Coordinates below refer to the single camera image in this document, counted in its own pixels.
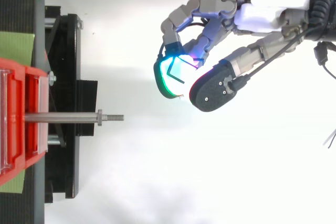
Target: red container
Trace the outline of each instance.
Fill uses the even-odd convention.
[[[26,167],[26,68],[0,58],[0,70],[0,185],[3,185]]]
[[[48,112],[47,74],[0,58],[0,186],[47,151],[48,124],[27,123],[25,112]]]
[[[48,112],[49,79],[40,69],[26,67],[26,113]],[[48,123],[26,123],[26,168],[48,150]]]

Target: green surface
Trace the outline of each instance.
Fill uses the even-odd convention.
[[[30,66],[34,46],[34,34],[0,31],[0,58],[15,60]]]
[[[7,33],[0,31],[0,58],[15,60],[30,66],[34,46],[34,34]],[[25,171],[5,185],[0,186],[0,193],[21,194],[25,181]]]
[[[19,175],[17,175],[11,181],[1,186],[0,193],[21,194],[23,190],[24,181],[25,181],[25,171],[23,170],[22,172],[20,172]]]

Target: screw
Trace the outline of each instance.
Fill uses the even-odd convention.
[[[83,30],[84,29],[84,22],[83,22],[83,20],[77,21],[77,28],[79,30]]]
[[[54,72],[51,71],[51,72],[49,73],[49,76],[48,76],[48,77],[49,77],[49,85],[50,85],[50,86],[53,86],[53,85],[54,85],[54,82],[57,81],[57,78],[56,78],[56,76],[54,75]]]

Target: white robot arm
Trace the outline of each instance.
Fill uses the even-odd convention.
[[[336,40],[335,1],[190,0],[161,25],[163,45],[154,65],[157,86],[167,98],[181,96],[186,79],[202,67],[211,49],[228,34],[262,36],[222,59],[192,86],[192,104],[204,112],[214,111],[230,101],[254,74],[294,51],[304,39]],[[202,23],[193,23],[194,17],[200,17]],[[183,45],[179,32],[190,25],[204,29],[196,40]],[[260,62],[265,63],[253,70]]]

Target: white wall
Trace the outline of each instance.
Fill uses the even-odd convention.
[[[201,113],[163,98],[152,72],[160,24],[187,1],[46,0],[83,19],[82,78],[99,81],[97,109],[125,115],[82,138],[79,195],[55,195],[46,223],[335,223],[336,146],[322,144],[336,127],[336,82],[317,65],[315,44]],[[230,36],[212,57],[255,39]],[[335,64],[330,53],[334,73]]]

